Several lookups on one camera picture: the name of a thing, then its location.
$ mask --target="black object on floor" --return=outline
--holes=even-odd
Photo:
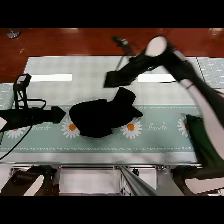
[[[143,116],[132,106],[135,97],[133,92],[121,87],[111,102],[99,99],[79,103],[69,110],[69,115],[80,135],[101,138],[112,134],[112,128],[121,127],[134,117]]]

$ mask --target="table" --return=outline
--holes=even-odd
[[[29,73],[34,77],[40,77],[40,75],[49,76],[51,74],[70,74],[67,77],[71,76],[72,80],[31,82],[27,89],[28,98],[45,99],[48,107],[58,105],[66,111],[72,105],[83,101],[99,98],[112,100],[118,88],[104,89],[103,82],[105,73],[114,70],[119,59],[120,57],[117,56],[30,57],[24,70],[25,73]],[[188,59],[203,79],[203,73],[200,71],[197,58],[191,57]],[[163,74],[167,72],[159,67],[153,73]],[[120,135],[120,130],[116,130],[112,135],[113,137],[105,137],[107,139],[103,143],[101,140],[90,140],[89,138],[79,136],[79,139],[82,139],[81,143],[78,142],[77,138],[75,139],[77,142],[72,139],[70,143],[68,143],[69,138],[64,138],[63,141],[67,144],[65,147],[54,146],[53,142],[57,141],[57,139],[57,144],[61,144],[61,136],[63,135],[59,136],[59,131],[55,130],[56,127],[59,130],[65,124],[63,122],[69,120],[67,114],[61,124],[54,125],[54,127],[52,126],[53,124],[46,123],[33,127],[33,130],[23,142],[3,161],[62,164],[197,163],[190,140],[185,137],[186,134],[183,131],[178,130],[178,124],[180,125],[182,122],[183,113],[199,114],[194,101],[186,90],[178,83],[140,83],[138,80],[135,80],[132,85],[125,88],[133,91],[136,95],[134,105],[144,114],[141,123],[143,130],[147,131],[149,137],[141,138],[141,141],[136,138],[136,141],[127,143],[126,147],[124,147],[126,143],[122,139],[121,145],[123,145],[121,147],[113,147],[115,138],[121,138],[118,136],[122,136]],[[162,118],[167,119],[167,117],[171,120],[170,122],[168,121],[169,119],[166,121],[161,120]],[[49,144],[52,143],[53,146],[43,146],[49,139],[51,139]],[[181,140],[183,146],[178,145],[179,139],[183,139]],[[19,138],[9,139],[8,135],[5,134],[1,142],[1,150],[9,150],[18,140]],[[78,144],[85,144],[85,148],[77,148],[76,145]]]

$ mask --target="reddish brown floor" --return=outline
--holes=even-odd
[[[186,56],[224,57],[224,32],[218,28],[21,28],[9,39],[0,28],[0,82],[13,82],[29,56],[122,55],[112,36],[126,38],[135,53],[163,34]]]

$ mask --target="dark green fabric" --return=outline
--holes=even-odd
[[[191,115],[186,115],[186,117],[190,138],[199,163],[204,167],[224,167],[224,160],[210,142],[202,118]]]

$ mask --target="daisy print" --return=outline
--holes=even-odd
[[[178,131],[180,131],[183,136],[188,137],[187,123],[185,125],[183,117],[178,120],[177,127],[178,127]]]
[[[70,139],[75,138],[80,134],[79,129],[76,127],[75,124],[73,124],[70,118],[66,119],[65,122],[63,122],[61,131],[64,132],[63,135],[65,135],[66,138]]]
[[[12,139],[17,138],[20,135],[22,135],[25,130],[26,128],[13,129],[13,130],[7,131],[6,135],[8,136],[8,138],[12,138]]]
[[[121,131],[123,132],[123,135],[126,136],[126,138],[132,139],[141,134],[141,127],[142,125],[140,124],[140,121],[133,119],[130,123],[123,126]]]

